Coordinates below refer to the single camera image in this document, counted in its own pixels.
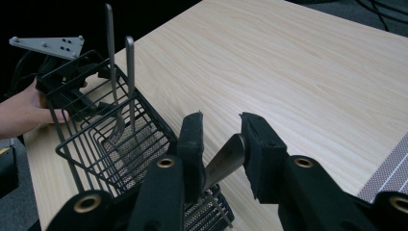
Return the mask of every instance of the wire basket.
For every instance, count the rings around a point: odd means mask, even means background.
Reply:
[[[143,95],[137,89],[128,94],[128,78],[117,65],[115,74],[118,104],[109,60],[94,51],[38,77],[61,141],[56,152],[68,161],[79,192],[125,194],[140,186],[154,159],[176,148],[177,137]],[[58,123],[57,108],[68,111],[70,119]],[[223,230],[233,219],[219,185],[205,191],[197,204],[185,206],[186,230]]]

